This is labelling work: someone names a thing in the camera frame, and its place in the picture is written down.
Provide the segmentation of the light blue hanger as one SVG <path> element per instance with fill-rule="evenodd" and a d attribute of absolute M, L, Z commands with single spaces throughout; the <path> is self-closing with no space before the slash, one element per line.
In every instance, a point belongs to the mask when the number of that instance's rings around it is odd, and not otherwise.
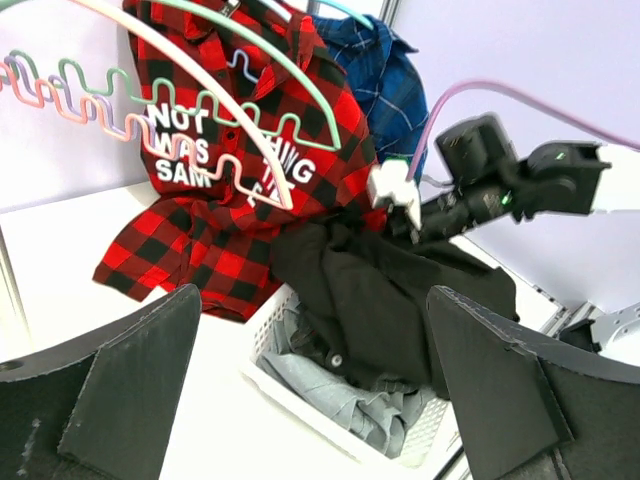
<path fill-rule="evenodd" d="M 283 7 L 280 3 L 274 0 L 259 0 L 261 4 L 272 10 L 276 15 L 281 17 L 285 22 L 291 20 L 291 13 Z M 242 49 L 236 49 L 233 53 L 233 57 L 227 62 L 227 66 L 230 68 L 241 69 L 242 74 L 247 81 L 252 84 L 257 84 L 259 78 L 254 76 L 249 68 L 249 56 Z"/>

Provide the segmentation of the white plastic basket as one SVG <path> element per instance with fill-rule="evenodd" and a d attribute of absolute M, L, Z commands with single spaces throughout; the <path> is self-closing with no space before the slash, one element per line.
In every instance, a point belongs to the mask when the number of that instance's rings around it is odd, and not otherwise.
<path fill-rule="evenodd" d="M 243 375 L 263 394 L 364 465 L 395 465 L 443 479 L 462 456 L 450 402 L 429 387 L 381 377 L 358 388 L 311 359 L 316 347 L 297 295 L 280 287 L 250 318 Z"/>

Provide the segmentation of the teal hanger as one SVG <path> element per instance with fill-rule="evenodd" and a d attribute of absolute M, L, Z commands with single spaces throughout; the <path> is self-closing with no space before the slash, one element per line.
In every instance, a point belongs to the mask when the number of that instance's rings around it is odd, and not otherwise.
<path fill-rule="evenodd" d="M 335 0 L 317 0 L 317 2 L 347 14 L 348 16 L 354 18 L 358 23 L 360 23 L 361 25 L 363 25 L 369 30 L 372 30 L 374 28 L 373 23 L 364 14 L 356 12 L 352 10 L 350 7 L 342 5 L 341 3 Z"/>

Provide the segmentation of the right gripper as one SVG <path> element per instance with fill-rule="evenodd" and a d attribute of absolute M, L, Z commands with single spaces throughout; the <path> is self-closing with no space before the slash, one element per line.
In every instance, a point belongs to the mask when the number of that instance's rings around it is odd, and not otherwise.
<path fill-rule="evenodd" d="M 500 190 L 449 192 L 421 205 L 421 227 L 415 227 L 400 207 L 389 215 L 389 234 L 414 243 L 446 240 L 500 216 Z"/>

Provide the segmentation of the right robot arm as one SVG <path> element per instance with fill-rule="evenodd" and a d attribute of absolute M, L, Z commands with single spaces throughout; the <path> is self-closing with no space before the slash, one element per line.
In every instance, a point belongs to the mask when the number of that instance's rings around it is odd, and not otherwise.
<path fill-rule="evenodd" d="M 639 208 L 639 154 L 629 148 L 548 142 L 520 159 L 493 114 L 451 127 L 436 146 L 453 187 L 421 205 L 419 227 L 394 208 L 386 227 L 393 237 L 420 243 L 449 239 L 503 216 L 521 222 L 544 212 Z"/>

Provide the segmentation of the grey shirt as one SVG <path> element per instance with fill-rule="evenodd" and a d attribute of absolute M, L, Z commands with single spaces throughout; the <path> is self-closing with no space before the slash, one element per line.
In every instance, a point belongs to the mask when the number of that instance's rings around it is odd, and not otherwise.
<path fill-rule="evenodd" d="M 327 418 L 390 459 L 400 456 L 408 430 L 435 393 L 428 387 L 412 392 L 402 385 L 392 391 L 368 391 L 293 351 L 300 330 L 289 318 L 274 324 L 274 344 L 257 365 Z"/>

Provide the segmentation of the blue plaid shirt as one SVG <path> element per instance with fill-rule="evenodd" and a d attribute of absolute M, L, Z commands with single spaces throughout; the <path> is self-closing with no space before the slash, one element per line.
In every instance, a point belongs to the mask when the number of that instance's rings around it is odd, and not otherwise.
<path fill-rule="evenodd" d="M 315 16 L 314 26 L 367 118 L 378 159 L 411 161 L 429 118 L 424 88 L 409 56 L 416 52 L 387 24 L 367 15 L 367 28 L 353 17 Z"/>

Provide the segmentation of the lilac hanger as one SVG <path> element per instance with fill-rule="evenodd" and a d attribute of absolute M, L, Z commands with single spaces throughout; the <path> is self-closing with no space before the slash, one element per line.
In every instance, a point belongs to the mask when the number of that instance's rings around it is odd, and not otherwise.
<path fill-rule="evenodd" d="M 124 129 L 120 129 L 115 124 L 113 108 L 106 97 L 83 95 L 79 99 L 79 107 L 75 108 L 64 80 L 52 75 L 49 79 L 36 78 L 30 83 L 25 66 L 12 55 L 1 63 L 1 71 L 1 89 L 10 87 L 16 99 L 25 105 L 43 109 L 47 104 L 52 104 L 61 117 L 83 125 L 98 122 L 105 134 L 120 141 L 140 138 L 151 140 L 151 144 L 154 144 L 152 136 L 155 127 L 145 116 L 127 114 Z"/>

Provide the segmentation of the red black plaid shirt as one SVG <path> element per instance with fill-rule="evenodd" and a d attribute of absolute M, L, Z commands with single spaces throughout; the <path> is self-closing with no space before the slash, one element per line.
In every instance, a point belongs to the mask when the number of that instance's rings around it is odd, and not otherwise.
<path fill-rule="evenodd" d="M 280 114 L 301 120 L 299 138 L 325 145 L 331 135 L 311 95 L 284 67 L 235 33 L 202 17 L 151 1 L 126 1 L 125 12 L 183 49 L 239 103 L 250 102 L 272 127 Z M 383 227 L 386 214 L 373 210 L 366 192 L 376 163 L 364 113 L 310 16 L 294 12 L 285 22 L 264 6 L 243 2 L 232 19 L 262 36 L 292 60 L 316 85 L 334 111 L 342 148 L 326 151 L 301 145 L 293 128 L 275 140 L 294 206 L 283 211 L 254 202 L 231 183 L 229 173 L 210 187 L 171 186 L 152 172 L 152 154 L 141 158 L 158 200 L 114 239 L 93 278 L 124 295 L 144 299 L 152 290 L 191 283 L 201 292 L 205 312 L 245 321 L 278 288 L 270 273 L 272 241 L 307 220 L 347 213 L 371 230 Z M 257 84 L 227 62 L 236 49 L 249 56 Z"/>

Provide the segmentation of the black plain shirt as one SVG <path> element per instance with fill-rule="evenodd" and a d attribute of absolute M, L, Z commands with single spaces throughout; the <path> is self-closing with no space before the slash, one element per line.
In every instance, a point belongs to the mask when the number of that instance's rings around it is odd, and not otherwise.
<path fill-rule="evenodd" d="M 293 351 L 360 388 L 404 383 L 448 398 L 426 309 L 433 286 L 519 318 L 513 279 L 447 241 L 413 245 L 308 223 L 277 237 L 271 251 L 273 275 L 301 302 Z"/>

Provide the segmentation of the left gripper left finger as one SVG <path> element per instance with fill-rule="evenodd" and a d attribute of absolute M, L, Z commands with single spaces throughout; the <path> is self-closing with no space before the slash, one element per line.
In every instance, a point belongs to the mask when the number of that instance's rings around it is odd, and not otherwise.
<path fill-rule="evenodd" d="M 1 365 L 4 479 L 159 477 L 201 314 L 182 286 Z"/>

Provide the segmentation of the mint green hanger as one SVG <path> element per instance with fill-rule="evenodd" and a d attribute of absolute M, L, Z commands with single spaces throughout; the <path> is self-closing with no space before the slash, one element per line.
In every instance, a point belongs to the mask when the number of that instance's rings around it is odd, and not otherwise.
<path fill-rule="evenodd" d="M 274 132 L 259 128 L 258 122 L 261 112 L 258 107 L 249 104 L 238 104 L 235 99 L 211 75 L 209 75 L 205 71 L 203 67 L 201 67 L 189 55 L 184 53 L 182 49 L 178 48 L 174 43 L 169 41 L 163 35 L 159 34 L 154 29 L 141 22 L 134 16 L 103 1 L 81 1 L 79 4 L 89 10 L 92 10 L 104 17 L 113 20 L 114 22 L 127 29 L 129 32 L 135 34 L 140 39 L 152 45 L 165 56 L 170 58 L 174 63 L 179 65 L 185 72 L 190 74 L 204 87 L 204 90 L 201 91 L 199 96 L 197 97 L 198 104 L 192 109 L 183 109 L 181 111 L 183 114 L 190 116 L 198 114 L 201 110 L 200 102 L 202 101 L 202 99 L 205 97 L 212 98 L 216 106 L 223 105 L 224 108 L 234 118 L 233 121 L 227 121 L 219 117 L 215 117 L 214 120 L 224 125 L 232 127 L 242 127 L 245 132 L 251 137 L 254 144 L 261 149 L 265 156 L 271 154 L 271 147 L 266 142 L 265 137 L 267 135 L 277 136 L 281 134 L 285 122 L 288 120 L 294 122 L 293 136 L 294 140 L 297 143 L 326 151 L 338 151 L 342 148 L 338 126 L 333 110 L 320 90 L 292 61 L 289 60 L 289 58 L 284 56 L 284 54 L 273 47 L 270 43 L 264 41 L 260 36 L 251 32 L 239 23 L 225 17 L 222 14 L 219 14 L 211 9 L 205 8 L 193 2 L 169 1 L 167 3 L 171 7 L 178 8 L 183 11 L 203 17 L 210 22 L 217 23 L 222 27 L 244 37 L 245 39 L 257 45 L 260 49 L 268 53 L 279 63 L 281 63 L 285 67 L 285 69 L 287 69 L 290 74 L 294 76 L 298 80 L 298 82 L 308 91 L 308 93 L 312 96 L 312 98 L 316 101 L 316 103 L 324 113 L 329 128 L 329 133 L 331 135 L 332 143 L 330 145 L 300 139 L 299 131 L 301 128 L 301 120 L 297 115 L 293 113 L 283 114 L 278 124 L 278 129 Z M 40 78 L 38 76 L 37 69 L 32 63 L 32 59 L 28 55 L 26 55 L 24 59 L 27 61 L 30 70 L 32 71 L 34 80 L 36 78 Z M 99 93 L 90 89 L 86 89 L 85 92 L 85 95 L 98 94 L 106 97 L 104 93 Z M 154 144 L 151 144 L 151 140 L 142 141 L 146 148 L 150 150 L 154 148 Z"/>

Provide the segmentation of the pink hanger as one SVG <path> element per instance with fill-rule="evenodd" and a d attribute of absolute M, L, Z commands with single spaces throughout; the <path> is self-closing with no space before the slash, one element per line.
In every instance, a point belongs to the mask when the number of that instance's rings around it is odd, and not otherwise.
<path fill-rule="evenodd" d="M 267 135 L 265 156 L 245 130 L 210 97 L 194 108 L 204 87 L 179 65 L 120 24 L 89 10 L 81 1 L 5 1 L 1 5 L 1 63 L 13 54 L 38 76 L 61 76 L 75 108 L 86 89 L 104 93 L 115 124 L 147 117 L 155 127 L 151 170 L 171 186 L 210 187 L 229 173 L 231 183 L 254 202 L 291 208 L 292 184 L 275 150 L 278 136 Z M 72 195 L 114 181 L 108 167 L 114 152 L 98 122 L 78 124 L 61 117 L 52 104 L 43 109 L 18 101 L 1 89 L 1 207 L 11 211 Z"/>

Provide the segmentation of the clothes rack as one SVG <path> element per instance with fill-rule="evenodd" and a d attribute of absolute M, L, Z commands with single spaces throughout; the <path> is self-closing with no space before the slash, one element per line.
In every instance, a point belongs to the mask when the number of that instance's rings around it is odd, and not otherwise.
<path fill-rule="evenodd" d="M 1 325 L 30 335 L 4 235 L 1 235 Z"/>

